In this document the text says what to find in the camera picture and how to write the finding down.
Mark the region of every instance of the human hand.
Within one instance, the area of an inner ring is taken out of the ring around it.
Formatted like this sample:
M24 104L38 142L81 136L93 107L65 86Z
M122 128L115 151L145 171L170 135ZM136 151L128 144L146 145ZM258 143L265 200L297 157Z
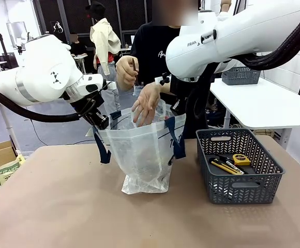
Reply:
M139 127L151 124L155 118L155 111L160 100L161 85L156 85L155 82L147 84L141 91L137 101L132 107L134 113L133 122L136 123L142 113Z
M135 62L136 71L133 68L133 59ZM119 59L117 66L117 81L120 88L129 90L134 86L136 76L139 71L139 61L133 56L123 56Z

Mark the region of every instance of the logo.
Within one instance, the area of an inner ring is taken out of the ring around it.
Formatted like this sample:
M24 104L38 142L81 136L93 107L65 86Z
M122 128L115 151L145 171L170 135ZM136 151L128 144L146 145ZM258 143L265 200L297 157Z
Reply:
M166 54L163 53L162 51L160 51L160 53L158 54L158 57L162 58L162 57L166 57Z
M197 46L200 45L199 42L193 41L193 42L191 42L191 43L188 43L188 46L190 47L190 46L195 45L195 44L197 44Z
M60 83L61 84L61 82L57 79L58 73L55 73L53 71L53 72L51 72L51 75L53 75L55 77L55 79L54 79L55 81L53 83Z

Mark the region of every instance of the white jacket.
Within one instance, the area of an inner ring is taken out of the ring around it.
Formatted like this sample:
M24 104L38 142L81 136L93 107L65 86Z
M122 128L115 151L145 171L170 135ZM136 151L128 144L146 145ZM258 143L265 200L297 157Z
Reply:
M95 44L96 56L103 67L104 74L110 75L108 67L109 52L117 54L121 48L121 42L106 18L91 27L90 40Z

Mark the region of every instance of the gray basket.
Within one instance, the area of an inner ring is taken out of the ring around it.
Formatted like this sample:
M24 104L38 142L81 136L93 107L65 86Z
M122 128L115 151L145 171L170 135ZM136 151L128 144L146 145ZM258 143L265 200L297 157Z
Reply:
M270 204L284 169L248 129L197 131L197 153L207 194L213 204ZM231 175L209 163L214 155L244 154L249 174Z
M258 84L260 71L248 67L234 67L222 73L222 81L227 85Z

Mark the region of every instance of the black t-shirt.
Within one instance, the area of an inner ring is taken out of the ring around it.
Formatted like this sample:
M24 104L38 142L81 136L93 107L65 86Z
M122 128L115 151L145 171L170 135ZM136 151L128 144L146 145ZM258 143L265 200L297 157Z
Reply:
M71 54L74 54L74 55L77 56L77 55L81 55L81 54L86 53L87 48L82 42L72 43L70 52L71 52Z
M166 49L171 41L179 36L180 28L143 24L137 31L130 55L139 61L139 82L152 83L155 78L170 71L166 65ZM161 98L173 104L176 97L162 94Z

